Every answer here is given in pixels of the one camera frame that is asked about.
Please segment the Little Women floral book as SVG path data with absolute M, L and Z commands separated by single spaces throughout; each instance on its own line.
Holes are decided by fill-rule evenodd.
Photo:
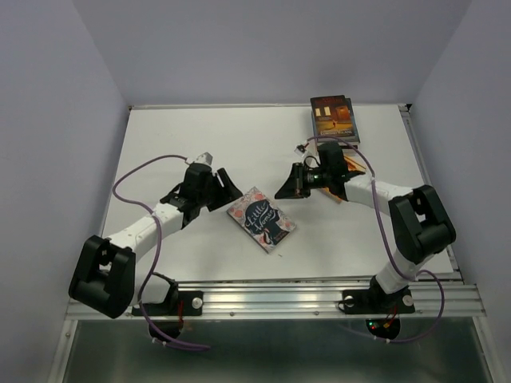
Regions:
M 234 202 L 227 214 L 267 254 L 296 229 L 296 223 L 257 187 Z

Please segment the Huckleberry Finn orange book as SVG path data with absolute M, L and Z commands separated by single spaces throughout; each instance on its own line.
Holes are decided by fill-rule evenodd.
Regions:
M 361 165 L 360 163 L 355 161 L 352 157 L 344 156 L 344 160 L 347 163 L 347 169 L 349 172 L 361 172 L 361 173 L 366 172 L 365 166 Z M 322 189 L 320 189 L 320 192 L 323 193 L 325 196 L 329 197 L 330 199 L 334 200 L 336 203 L 341 203 L 343 201 L 340 197 L 331 193 L 329 188 L 322 188 Z

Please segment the Tale of Two Cities book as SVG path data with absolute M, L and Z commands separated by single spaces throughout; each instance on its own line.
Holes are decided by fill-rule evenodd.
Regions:
M 322 146 L 332 147 L 333 145 L 339 146 L 344 152 L 347 152 L 350 156 L 355 154 L 355 150 L 358 149 L 358 145 L 346 145 L 339 142 L 328 141 L 328 142 L 320 142 L 316 145 L 316 151 L 318 151 Z

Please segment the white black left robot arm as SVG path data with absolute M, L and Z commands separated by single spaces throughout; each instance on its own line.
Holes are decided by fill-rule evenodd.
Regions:
M 207 164 L 190 164 L 183 181 L 146 216 L 105 239 L 93 235 L 85 241 L 69 296 L 109 318 L 119 317 L 137 304 L 141 284 L 136 281 L 136 264 L 142 257 L 188 226 L 202 208 L 215 211 L 242 195 L 225 169 L 214 172 Z

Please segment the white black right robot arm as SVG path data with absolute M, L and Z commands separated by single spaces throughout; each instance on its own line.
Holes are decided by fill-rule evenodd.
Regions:
M 365 290 L 346 290 L 338 304 L 345 314 L 385 314 L 389 310 L 414 312 L 409 285 L 423 266 L 456 239 L 456 231 L 436 190 L 430 185 L 399 187 L 378 182 L 374 171 L 350 170 L 342 147 L 321 144 L 317 165 L 294 163 L 276 199 L 305 199 L 314 189 L 328 189 L 340 199 L 374 209 L 377 223 L 390 217 L 396 249 Z

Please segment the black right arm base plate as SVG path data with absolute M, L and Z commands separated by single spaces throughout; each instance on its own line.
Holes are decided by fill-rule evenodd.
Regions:
M 366 327 L 371 335 L 393 341 L 401 330 L 400 314 L 414 314 L 415 306 L 408 288 L 385 294 L 376 288 L 345 290 L 338 309 L 347 315 L 368 315 Z

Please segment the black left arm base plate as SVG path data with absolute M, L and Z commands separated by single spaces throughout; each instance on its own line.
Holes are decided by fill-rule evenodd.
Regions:
M 163 302 L 143 303 L 145 313 L 153 325 L 149 325 L 151 336 L 164 341 L 163 334 L 177 339 L 184 328 L 185 317 L 199 317 L 203 312 L 202 290 L 170 290 Z

